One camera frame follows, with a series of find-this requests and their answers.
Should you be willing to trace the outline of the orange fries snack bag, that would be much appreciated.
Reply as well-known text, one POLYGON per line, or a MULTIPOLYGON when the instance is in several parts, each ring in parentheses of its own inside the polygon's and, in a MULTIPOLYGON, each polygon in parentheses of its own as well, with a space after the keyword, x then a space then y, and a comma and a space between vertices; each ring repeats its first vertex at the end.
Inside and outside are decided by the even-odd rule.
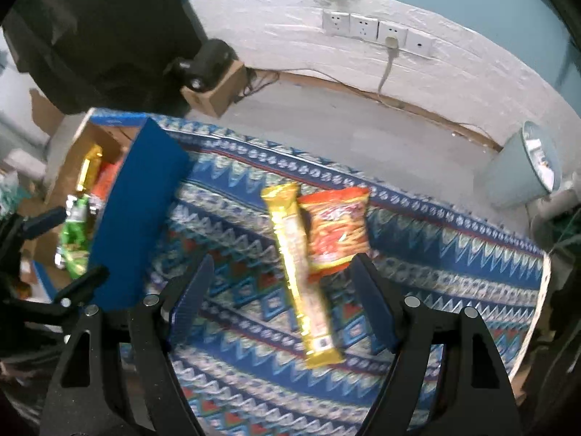
POLYGON ((369 189, 323 190, 298 198, 306 213, 310 282, 347 268, 371 251, 366 227, 369 189))

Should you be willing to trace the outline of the small cardboard box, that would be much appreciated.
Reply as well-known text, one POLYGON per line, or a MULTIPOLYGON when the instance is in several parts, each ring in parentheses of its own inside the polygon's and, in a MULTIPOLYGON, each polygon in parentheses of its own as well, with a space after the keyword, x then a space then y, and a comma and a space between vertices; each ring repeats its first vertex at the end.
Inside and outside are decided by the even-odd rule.
POLYGON ((247 87, 247 84, 246 67, 242 62, 235 60, 213 90, 199 93, 182 87, 180 93, 194 110, 210 117, 220 118, 247 87))

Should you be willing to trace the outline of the light blue trash bin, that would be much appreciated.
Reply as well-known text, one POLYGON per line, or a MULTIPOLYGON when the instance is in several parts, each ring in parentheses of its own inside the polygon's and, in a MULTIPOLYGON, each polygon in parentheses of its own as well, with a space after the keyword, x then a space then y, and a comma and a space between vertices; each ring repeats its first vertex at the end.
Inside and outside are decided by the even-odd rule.
POLYGON ((562 168, 549 133, 526 121, 477 177, 496 209, 511 209, 556 192, 562 168))

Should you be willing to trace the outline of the red snack bag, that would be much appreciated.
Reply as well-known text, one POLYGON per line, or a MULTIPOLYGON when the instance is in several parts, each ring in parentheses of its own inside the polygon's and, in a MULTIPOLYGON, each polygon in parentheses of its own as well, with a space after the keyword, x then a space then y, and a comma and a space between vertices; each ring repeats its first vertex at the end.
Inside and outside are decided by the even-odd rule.
POLYGON ((106 162, 104 166, 99 171, 97 176, 97 181, 94 182, 94 186, 90 193, 94 197, 99 198, 101 201, 106 201, 111 190, 113 183, 115 182, 116 176, 119 169, 122 167, 122 160, 116 161, 115 163, 106 162))

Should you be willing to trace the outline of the blue cardboard box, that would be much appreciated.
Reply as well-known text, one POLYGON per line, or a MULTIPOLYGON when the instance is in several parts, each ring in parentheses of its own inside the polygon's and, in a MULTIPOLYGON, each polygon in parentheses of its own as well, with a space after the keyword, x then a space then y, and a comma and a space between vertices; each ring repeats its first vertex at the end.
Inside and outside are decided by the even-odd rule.
POLYGON ((109 271, 93 299, 105 311, 131 308, 144 296, 155 242, 190 168, 189 155, 162 129, 161 121, 155 114, 94 107, 71 135, 55 136, 64 145, 48 162, 39 204, 43 210, 65 204, 92 146, 101 147, 109 164, 121 162, 90 242, 90 265, 109 271))

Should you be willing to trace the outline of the green snack bag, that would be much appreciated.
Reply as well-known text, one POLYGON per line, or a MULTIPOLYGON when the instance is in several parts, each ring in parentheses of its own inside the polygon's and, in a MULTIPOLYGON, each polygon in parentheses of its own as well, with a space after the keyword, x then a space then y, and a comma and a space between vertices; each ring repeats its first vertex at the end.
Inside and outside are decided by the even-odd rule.
POLYGON ((87 272, 90 240, 88 234, 89 197, 67 198, 65 222, 59 233, 54 263, 66 270, 71 279, 79 279, 87 272))

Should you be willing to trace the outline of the long gold snack pack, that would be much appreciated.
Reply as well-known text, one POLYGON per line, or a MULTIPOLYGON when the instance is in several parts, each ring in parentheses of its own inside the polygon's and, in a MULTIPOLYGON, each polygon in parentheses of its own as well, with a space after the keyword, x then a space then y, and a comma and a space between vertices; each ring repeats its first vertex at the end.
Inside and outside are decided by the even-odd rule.
POLYGON ((87 193, 94 186, 97 180, 99 169, 102 161, 102 147, 98 144, 93 144, 87 154, 84 156, 77 184, 76 191, 79 193, 87 193))

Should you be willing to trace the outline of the black hanging cloth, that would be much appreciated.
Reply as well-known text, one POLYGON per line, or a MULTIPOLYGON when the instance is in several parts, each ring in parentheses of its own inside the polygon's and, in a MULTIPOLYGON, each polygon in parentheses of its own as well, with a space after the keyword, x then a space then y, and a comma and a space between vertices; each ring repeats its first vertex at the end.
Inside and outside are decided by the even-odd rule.
POLYGON ((65 114, 182 115, 173 64, 207 39, 188 0, 16 0, 2 28, 18 70, 65 114))

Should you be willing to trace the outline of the white wall socket strip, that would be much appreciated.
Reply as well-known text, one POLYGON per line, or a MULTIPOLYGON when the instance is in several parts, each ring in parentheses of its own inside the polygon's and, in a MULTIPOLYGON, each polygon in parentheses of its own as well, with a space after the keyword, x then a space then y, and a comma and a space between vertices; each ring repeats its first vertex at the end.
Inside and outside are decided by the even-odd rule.
POLYGON ((351 37, 385 47, 391 44, 398 50, 426 58, 431 57, 435 41, 433 36, 418 29, 336 10, 323 11, 322 29, 329 35, 351 37))

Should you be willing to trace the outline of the black round speaker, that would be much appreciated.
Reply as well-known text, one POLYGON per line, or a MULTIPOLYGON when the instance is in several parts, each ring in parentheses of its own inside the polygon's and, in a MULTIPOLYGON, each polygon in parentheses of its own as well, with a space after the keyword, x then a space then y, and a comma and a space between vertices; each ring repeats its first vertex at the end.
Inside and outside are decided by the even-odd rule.
POLYGON ((217 87, 235 59, 235 52, 223 40, 205 41, 193 59, 178 58, 172 64, 183 85, 198 93, 217 87))

